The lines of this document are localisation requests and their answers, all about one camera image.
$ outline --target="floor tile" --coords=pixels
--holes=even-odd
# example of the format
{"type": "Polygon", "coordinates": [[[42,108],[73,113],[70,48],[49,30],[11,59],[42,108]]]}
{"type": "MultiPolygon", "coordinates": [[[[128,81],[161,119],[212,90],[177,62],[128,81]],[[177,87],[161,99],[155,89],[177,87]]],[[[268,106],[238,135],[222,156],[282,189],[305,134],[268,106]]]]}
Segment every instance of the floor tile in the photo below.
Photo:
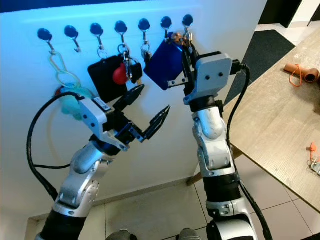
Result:
{"type": "Polygon", "coordinates": [[[280,34],[284,34],[286,31],[286,28],[282,26],[280,23],[276,24],[261,24],[261,26],[265,31],[267,30],[276,30],[280,34]]]}
{"type": "MultiPolygon", "coordinates": [[[[312,235],[293,202],[263,210],[273,240],[301,240],[312,235]]],[[[251,214],[258,239],[265,239],[256,213],[251,214]]]]}
{"type": "Polygon", "coordinates": [[[308,206],[303,200],[293,202],[313,234],[320,233],[320,213],[308,206]]]}
{"type": "Polygon", "coordinates": [[[256,26],[255,32],[264,31],[263,27],[261,25],[256,26]]]}
{"type": "Polygon", "coordinates": [[[295,195],[292,191],[290,191],[288,188],[284,187],[286,192],[289,194],[292,201],[299,199],[297,195],[295,195]]]}
{"type": "Polygon", "coordinates": [[[38,221],[28,219],[24,240],[35,240],[38,230],[38,221]]]}
{"type": "Polygon", "coordinates": [[[292,43],[295,45],[295,46],[298,46],[299,43],[301,43],[302,41],[293,41],[292,43]]]}
{"type": "MultiPolygon", "coordinates": [[[[39,221],[37,233],[40,233],[45,226],[46,220],[39,221]]],[[[106,219],[105,205],[93,207],[87,217],[79,240],[105,240],[106,239],[106,219]]]]}
{"type": "Polygon", "coordinates": [[[320,28],[320,21],[312,21],[309,23],[309,28],[320,28]]]}
{"type": "Polygon", "coordinates": [[[287,28],[282,35],[290,42],[297,42],[305,40],[313,31],[315,28],[312,27],[287,28]]]}
{"type": "Polygon", "coordinates": [[[260,209],[291,201],[284,186],[244,155],[235,160],[240,177],[260,209]]]}
{"type": "Polygon", "coordinates": [[[209,223],[212,218],[208,215],[208,211],[207,211],[207,207],[206,207],[207,194],[206,194],[205,187],[204,187],[204,181],[200,180],[200,181],[196,182],[194,184],[194,186],[195,186],[196,192],[197,192],[199,199],[200,199],[200,203],[201,203],[204,215],[205,215],[205,220],[207,223],[209,223]]]}
{"type": "Polygon", "coordinates": [[[184,184],[106,204],[107,236],[128,229],[139,240],[161,240],[207,225],[194,186],[184,184]]]}
{"type": "MultiPolygon", "coordinates": [[[[198,234],[198,236],[200,237],[201,240],[208,240],[208,236],[207,236],[207,229],[201,228],[196,230],[196,233],[198,234]]],[[[176,237],[171,237],[171,238],[167,238],[166,240],[176,240],[176,237]]]]}

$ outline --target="black pouch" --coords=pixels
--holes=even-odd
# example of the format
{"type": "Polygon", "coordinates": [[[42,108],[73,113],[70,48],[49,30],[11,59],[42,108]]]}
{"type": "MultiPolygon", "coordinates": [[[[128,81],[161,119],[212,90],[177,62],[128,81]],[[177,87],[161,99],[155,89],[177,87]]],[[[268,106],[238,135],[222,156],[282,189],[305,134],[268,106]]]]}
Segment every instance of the black pouch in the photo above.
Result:
{"type": "Polygon", "coordinates": [[[95,88],[105,103],[124,95],[128,91],[125,84],[118,85],[113,81],[113,74],[122,62],[122,57],[112,56],[88,67],[88,73],[95,88]]]}
{"type": "Polygon", "coordinates": [[[130,66],[132,72],[132,83],[135,84],[143,75],[141,64],[138,62],[130,66]]]}
{"type": "Polygon", "coordinates": [[[169,88],[169,81],[175,80],[183,71],[182,46],[163,41],[144,68],[144,73],[162,90],[169,88]]]}

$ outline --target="metal clip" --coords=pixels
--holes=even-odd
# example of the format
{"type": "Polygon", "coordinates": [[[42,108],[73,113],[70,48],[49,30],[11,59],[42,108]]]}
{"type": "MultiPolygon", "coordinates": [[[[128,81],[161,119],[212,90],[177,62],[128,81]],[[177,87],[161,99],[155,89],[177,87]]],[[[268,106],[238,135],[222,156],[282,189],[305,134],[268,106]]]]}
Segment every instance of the metal clip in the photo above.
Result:
{"type": "Polygon", "coordinates": [[[45,41],[49,45],[49,47],[51,49],[51,51],[49,51],[49,53],[51,55],[55,55],[56,54],[56,50],[54,49],[54,47],[50,43],[50,41],[52,40],[52,34],[49,32],[49,30],[47,30],[45,28],[40,28],[38,30],[37,34],[38,34],[38,38],[40,38],[41,40],[45,41]]]}
{"type": "Polygon", "coordinates": [[[189,80],[188,80],[187,77],[186,78],[182,78],[182,79],[177,78],[176,80],[168,81],[169,89],[173,88],[173,87],[176,87],[176,86],[180,86],[180,85],[186,84],[188,82],[189,82],[189,80]]]}
{"type": "Polygon", "coordinates": [[[152,57],[152,54],[150,52],[150,44],[149,44],[149,41],[147,40],[147,31],[150,29],[150,23],[147,19],[143,18],[139,21],[138,27],[143,32],[143,44],[141,46],[141,56],[143,57],[145,64],[147,64],[152,57]]]}
{"type": "Polygon", "coordinates": [[[130,51],[128,46],[125,43],[125,33],[127,32],[128,28],[123,21],[117,21],[115,23],[114,30],[120,34],[121,36],[121,44],[118,46],[118,52],[123,55],[123,64],[125,66],[125,74],[126,78],[131,81],[132,80],[132,72],[131,72],[131,58],[130,58],[130,51]]]}
{"type": "Polygon", "coordinates": [[[169,37],[168,37],[168,30],[169,30],[169,28],[171,28],[171,26],[172,26],[172,21],[171,21],[171,18],[170,17],[168,17],[168,16],[165,16],[165,17],[163,17],[162,18],[162,20],[161,20],[161,27],[164,29],[164,41],[166,42],[166,43],[168,43],[168,41],[169,41],[169,37]]]}
{"type": "Polygon", "coordinates": [[[79,32],[76,30],[74,26],[68,25],[64,28],[64,34],[74,41],[76,48],[74,49],[77,53],[81,53],[81,48],[77,42],[77,37],[79,36],[79,32]]]}
{"type": "Polygon", "coordinates": [[[97,54],[101,59],[106,59],[107,57],[107,52],[105,51],[104,45],[102,44],[101,41],[101,36],[104,34],[104,30],[98,23],[92,23],[90,27],[90,32],[96,36],[99,42],[99,48],[97,50],[97,54]]]}

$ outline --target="wall hook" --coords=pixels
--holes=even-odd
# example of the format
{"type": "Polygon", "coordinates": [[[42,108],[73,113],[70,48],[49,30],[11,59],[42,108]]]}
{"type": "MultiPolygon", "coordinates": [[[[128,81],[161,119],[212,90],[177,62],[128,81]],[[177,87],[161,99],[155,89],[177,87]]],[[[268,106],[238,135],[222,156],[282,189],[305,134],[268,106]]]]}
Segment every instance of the wall hook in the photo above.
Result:
{"type": "Polygon", "coordinates": [[[49,32],[49,30],[47,30],[45,28],[40,28],[38,30],[37,35],[38,35],[38,38],[40,38],[41,40],[45,41],[49,45],[49,47],[51,49],[51,51],[49,51],[49,53],[51,55],[55,55],[56,54],[56,50],[54,49],[54,47],[50,43],[50,41],[52,39],[52,34],[49,32]]]}
{"type": "Polygon", "coordinates": [[[143,32],[143,44],[141,46],[141,56],[143,57],[145,64],[148,64],[152,57],[152,54],[150,52],[150,44],[146,36],[147,31],[150,29],[150,23],[147,19],[142,18],[139,21],[138,27],[143,32]]]}
{"type": "Polygon", "coordinates": [[[172,26],[171,18],[168,17],[168,16],[163,17],[160,24],[161,24],[161,27],[165,30],[165,32],[164,32],[164,41],[167,43],[168,40],[169,40],[169,38],[168,38],[168,30],[172,26]]]}
{"type": "Polygon", "coordinates": [[[191,42],[193,41],[193,34],[192,32],[189,31],[189,28],[192,26],[193,23],[194,23],[194,18],[190,14],[187,14],[183,17],[183,20],[182,20],[182,24],[184,26],[183,38],[186,39],[186,45],[191,54],[193,52],[193,48],[191,46],[191,42]]]}
{"type": "Polygon", "coordinates": [[[92,23],[90,27],[90,32],[96,36],[99,42],[99,48],[97,50],[98,56],[101,59],[106,59],[107,58],[107,52],[105,51],[104,45],[102,44],[101,41],[101,36],[104,34],[104,30],[98,23],[92,23]]]}
{"type": "Polygon", "coordinates": [[[129,53],[129,48],[128,48],[128,46],[127,46],[126,43],[125,43],[125,37],[124,37],[125,33],[126,33],[127,30],[128,30],[125,22],[123,22],[123,21],[117,21],[117,22],[115,23],[114,30],[115,30],[118,34],[120,34],[120,36],[121,36],[121,44],[118,46],[118,52],[119,52],[120,54],[123,54],[124,52],[128,52],[128,53],[129,53]]]}
{"type": "Polygon", "coordinates": [[[77,53],[81,53],[80,46],[77,42],[77,37],[79,36],[79,32],[76,30],[74,26],[68,25],[64,28],[64,34],[71,40],[74,41],[76,48],[74,49],[77,53]]]}

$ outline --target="keychain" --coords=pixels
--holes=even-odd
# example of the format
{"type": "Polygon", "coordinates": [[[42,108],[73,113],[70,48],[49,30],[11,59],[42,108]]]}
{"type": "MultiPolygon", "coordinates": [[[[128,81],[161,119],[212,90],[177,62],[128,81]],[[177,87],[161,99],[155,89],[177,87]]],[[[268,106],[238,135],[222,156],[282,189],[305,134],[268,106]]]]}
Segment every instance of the keychain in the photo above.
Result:
{"type": "MultiPolygon", "coordinates": [[[[66,64],[64,62],[64,59],[62,55],[55,51],[54,47],[50,43],[52,40],[52,34],[45,28],[40,28],[37,33],[38,37],[47,42],[49,45],[51,51],[50,51],[50,56],[48,58],[49,63],[52,65],[54,70],[56,71],[55,73],[55,78],[61,85],[56,91],[55,95],[58,95],[60,93],[65,93],[65,92],[73,92],[80,94],[86,98],[93,98],[94,95],[90,92],[89,89],[82,87],[80,79],[72,72],[69,72],[67,70],[66,64]],[[61,76],[68,75],[73,78],[74,82],[63,82],[61,80],[61,76]]],[[[81,109],[78,101],[75,99],[73,96],[64,96],[60,98],[60,101],[62,103],[62,113],[64,114],[71,114],[74,119],[81,121],[82,120],[82,115],[81,115],[81,109]]]]}
{"type": "Polygon", "coordinates": [[[147,40],[147,31],[150,28],[150,24],[149,21],[145,18],[141,19],[139,21],[139,25],[138,25],[139,29],[143,32],[143,44],[141,46],[141,56],[145,62],[145,65],[147,66],[152,54],[150,52],[150,44],[149,41],[147,40]]]}
{"type": "Polygon", "coordinates": [[[119,56],[123,57],[123,65],[114,72],[113,81],[117,84],[125,84],[131,81],[133,84],[141,85],[141,77],[143,75],[141,64],[130,57],[130,50],[125,43],[124,34],[128,28],[123,21],[117,21],[115,24],[115,31],[121,36],[121,44],[118,46],[119,56]]]}

